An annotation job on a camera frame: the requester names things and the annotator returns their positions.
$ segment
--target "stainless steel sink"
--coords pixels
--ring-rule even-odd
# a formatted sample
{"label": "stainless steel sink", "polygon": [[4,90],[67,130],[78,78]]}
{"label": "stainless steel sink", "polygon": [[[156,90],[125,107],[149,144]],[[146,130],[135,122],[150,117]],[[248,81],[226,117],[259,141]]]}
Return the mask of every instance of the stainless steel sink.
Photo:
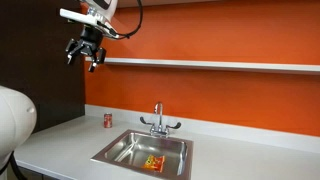
{"label": "stainless steel sink", "polygon": [[[162,179],[190,179],[193,142],[127,130],[92,160],[106,162]],[[163,171],[143,169],[149,155],[165,156]]]}

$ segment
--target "shelf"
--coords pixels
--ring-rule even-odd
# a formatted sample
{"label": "shelf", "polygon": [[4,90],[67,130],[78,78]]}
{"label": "shelf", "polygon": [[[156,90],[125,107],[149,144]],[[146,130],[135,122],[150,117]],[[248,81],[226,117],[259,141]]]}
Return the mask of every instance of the shelf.
{"label": "shelf", "polygon": [[302,64],[242,63],[218,61],[212,62],[134,58],[106,58],[105,64],[286,74],[320,74],[320,65]]}
{"label": "shelf", "polygon": [[[195,2],[208,2],[218,0],[142,0],[143,6],[165,5],[165,4],[181,4],[181,3],[195,3]],[[136,7],[138,3],[136,0],[120,0],[118,1],[119,8]]]}

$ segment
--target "red can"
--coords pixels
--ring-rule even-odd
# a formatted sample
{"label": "red can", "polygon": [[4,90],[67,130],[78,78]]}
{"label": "red can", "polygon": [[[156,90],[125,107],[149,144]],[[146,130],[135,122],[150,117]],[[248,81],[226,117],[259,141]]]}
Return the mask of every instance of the red can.
{"label": "red can", "polygon": [[106,113],[104,114],[104,128],[111,128],[112,127],[112,114]]}

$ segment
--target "yellow package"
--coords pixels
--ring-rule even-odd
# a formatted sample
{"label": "yellow package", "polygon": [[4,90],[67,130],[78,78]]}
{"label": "yellow package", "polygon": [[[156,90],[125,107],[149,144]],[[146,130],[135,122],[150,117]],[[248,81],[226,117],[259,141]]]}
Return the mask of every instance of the yellow package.
{"label": "yellow package", "polygon": [[153,155],[149,155],[142,168],[162,172],[163,163],[165,160],[165,156],[155,157]]}

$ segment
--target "countertop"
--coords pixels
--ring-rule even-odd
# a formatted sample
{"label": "countertop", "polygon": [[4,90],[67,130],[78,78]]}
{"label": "countertop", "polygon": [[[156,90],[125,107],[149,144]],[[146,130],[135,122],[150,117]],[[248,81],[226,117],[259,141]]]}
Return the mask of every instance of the countertop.
{"label": "countertop", "polygon": [[[40,131],[15,151],[19,166],[58,179],[156,179],[90,160],[127,129],[148,132],[149,126],[82,116]],[[318,180],[320,154],[221,137],[174,131],[171,137],[194,141],[191,179]]]}

